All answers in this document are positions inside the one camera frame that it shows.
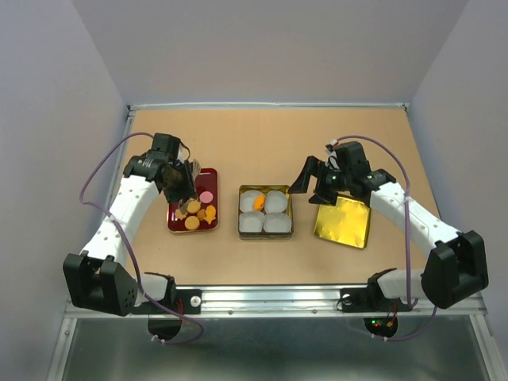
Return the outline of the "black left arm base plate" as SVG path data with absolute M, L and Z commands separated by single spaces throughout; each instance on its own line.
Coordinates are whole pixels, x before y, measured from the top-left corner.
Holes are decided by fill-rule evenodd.
M 199 288 L 176 288 L 175 291 L 166 291 L 158 301 L 169 310 L 185 315 L 198 315 L 201 313 L 202 290 Z M 134 306 L 131 314 L 167 314 L 164 310 L 149 301 Z

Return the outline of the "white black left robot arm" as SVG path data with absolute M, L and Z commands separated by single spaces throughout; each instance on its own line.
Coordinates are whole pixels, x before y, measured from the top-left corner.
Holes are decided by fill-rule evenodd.
M 82 309 L 126 316 L 144 302 L 158 312 L 179 310 L 175 280 L 142 274 L 132 242 L 151 204 L 160 196 L 182 208 L 196 198 L 199 165 L 189 148 L 165 133 L 151 136 L 151 148 L 132 156 L 97 232 L 78 254 L 69 254 L 63 273 L 71 302 Z

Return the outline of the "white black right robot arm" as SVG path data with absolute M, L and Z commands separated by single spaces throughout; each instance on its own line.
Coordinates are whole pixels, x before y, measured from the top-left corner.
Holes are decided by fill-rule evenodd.
M 334 206 L 341 193 L 363 202 L 400 228 L 405 238 L 403 270 L 378 274 L 365 291 L 366 303 L 382 310 L 396 298 L 408 307 L 421 299 L 445 310 L 489 285 L 484 239 L 474 230 L 462 232 L 443 222 L 410 195 L 410 179 L 403 183 L 384 169 L 374 170 L 362 145 L 365 137 L 348 135 L 326 146 L 328 159 L 308 156 L 292 194 L 305 194 L 316 179 L 309 202 Z

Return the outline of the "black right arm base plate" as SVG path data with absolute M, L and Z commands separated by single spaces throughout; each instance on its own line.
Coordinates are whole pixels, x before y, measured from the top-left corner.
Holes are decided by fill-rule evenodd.
M 400 298 L 386 298 L 377 286 L 345 287 L 340 290 L 341 310 L 345 313 L 409 312 Z

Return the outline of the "metal tongs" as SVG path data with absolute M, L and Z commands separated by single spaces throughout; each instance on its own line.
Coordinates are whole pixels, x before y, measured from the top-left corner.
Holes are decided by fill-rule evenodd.
M 180 152 L 179 157 L 183 158 L 183 197 L 178 201 L 178 207 L 182 214 L 186 214 L 190 201 L 198 197 L 195 182 L 201 171 L 201 164 L 191 158 L 191 151 L 184 143 L 180 145 Z

